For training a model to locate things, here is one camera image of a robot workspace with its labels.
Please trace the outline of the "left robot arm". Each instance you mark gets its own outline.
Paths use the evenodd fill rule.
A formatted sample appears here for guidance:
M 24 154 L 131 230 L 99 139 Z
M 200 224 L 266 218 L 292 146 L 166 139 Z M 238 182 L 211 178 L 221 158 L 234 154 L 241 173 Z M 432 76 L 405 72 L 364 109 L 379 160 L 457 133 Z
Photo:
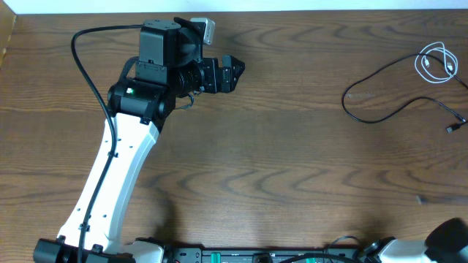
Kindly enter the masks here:
M 147 20 L 137 25 L 139 53 L 129 58 L 106 97 L 99 152 L 80 198 L 54 240 L 41 239 L 36 262 L 166 262 L 148 238 L 124 245 L 121 230 L 141 167 L 179 98 L 234 91 L 245 65 L 233 56 L 206 58 L 209 18 Z

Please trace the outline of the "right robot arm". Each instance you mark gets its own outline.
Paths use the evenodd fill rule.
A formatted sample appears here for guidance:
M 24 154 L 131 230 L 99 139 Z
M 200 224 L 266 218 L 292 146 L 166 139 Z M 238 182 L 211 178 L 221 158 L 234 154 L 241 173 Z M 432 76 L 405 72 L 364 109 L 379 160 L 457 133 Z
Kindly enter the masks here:
M 425 240 L 386 237 L 363 249 L 358 260 L 365 263 L 467 263 L 467 223 L 452 218 L 433 230 Z

